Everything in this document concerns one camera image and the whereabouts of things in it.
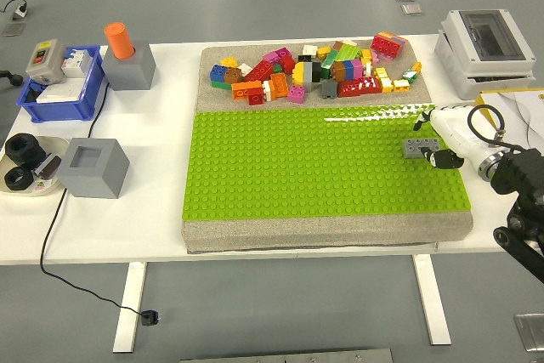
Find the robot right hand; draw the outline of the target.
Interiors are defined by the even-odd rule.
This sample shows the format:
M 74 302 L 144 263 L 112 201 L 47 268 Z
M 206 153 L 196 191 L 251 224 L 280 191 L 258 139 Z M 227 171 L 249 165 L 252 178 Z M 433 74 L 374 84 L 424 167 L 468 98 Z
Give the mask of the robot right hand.
M 505 149 L 482 140 L 468 126 L 472 110 L 472 106 L 459 105 L 422 111 L 413 130 L 417 132 L 423 123 L 429 123 L 445 142 L 446 150 L 422 149 L 423 156 L 434 167 L 459 168 L 468 161 L 482 179 L 489 179 L 491 168 L 501 159 Z

